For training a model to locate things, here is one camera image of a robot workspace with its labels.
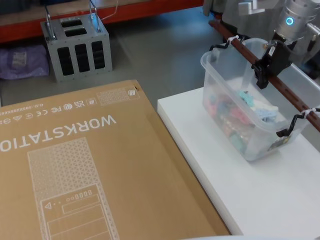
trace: brown cardboard box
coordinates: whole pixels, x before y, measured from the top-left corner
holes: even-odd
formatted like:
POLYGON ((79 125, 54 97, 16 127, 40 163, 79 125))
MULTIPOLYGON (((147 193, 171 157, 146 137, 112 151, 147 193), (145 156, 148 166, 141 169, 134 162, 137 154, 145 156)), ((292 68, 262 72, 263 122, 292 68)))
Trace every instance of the brown cardboard box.
POLYGON ((1 240, 227 235, 137 81, 0 109, 1 240))

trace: grey floor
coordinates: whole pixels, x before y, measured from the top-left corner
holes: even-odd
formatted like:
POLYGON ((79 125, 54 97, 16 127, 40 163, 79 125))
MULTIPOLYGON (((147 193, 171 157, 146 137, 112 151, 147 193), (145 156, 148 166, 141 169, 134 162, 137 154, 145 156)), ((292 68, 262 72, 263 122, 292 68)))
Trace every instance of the grey floor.
MULTIPOLYGON (((137 79, 157 108, 157 100, 203 87, 201 56, 222 38, 208 25, 201 8, 107 26, 113 71, 93 78, 56 83, 47 77, 0 81, 4 106, 123 80, 137 79)), ((320 133, 308 126, 303 135, 320 151, 320 133)))

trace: plastic storage container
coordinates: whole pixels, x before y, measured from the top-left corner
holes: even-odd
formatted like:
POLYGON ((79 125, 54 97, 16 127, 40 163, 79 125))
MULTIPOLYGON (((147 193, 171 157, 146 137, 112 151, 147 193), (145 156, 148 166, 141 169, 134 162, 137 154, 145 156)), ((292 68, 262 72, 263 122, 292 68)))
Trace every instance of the plastic storage container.
MULTIPOLYGON (((243 42, 258 58, 266 43, 259 38, 243 42)), ((246 160, 254 161, 286 146, 309 124, 298 119, 289 137, 277 136, 299 112, 271 83, 259 89, 251 64, 232 45, 205 53, 201 64, 205 68, 203 105, 246 160)), ((297 66, 292 64, 278 77, 310 108, 320 105, 320 87, 297 66)))

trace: purple bag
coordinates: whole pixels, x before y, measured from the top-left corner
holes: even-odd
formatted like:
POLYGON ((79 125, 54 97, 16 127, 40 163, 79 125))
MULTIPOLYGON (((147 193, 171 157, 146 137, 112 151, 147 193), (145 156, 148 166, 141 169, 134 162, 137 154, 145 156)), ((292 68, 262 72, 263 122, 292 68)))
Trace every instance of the purple bag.
POLYGON ((43 45, 0 49, 0 78, 13 80, 47 75, 49 64, 43 45))

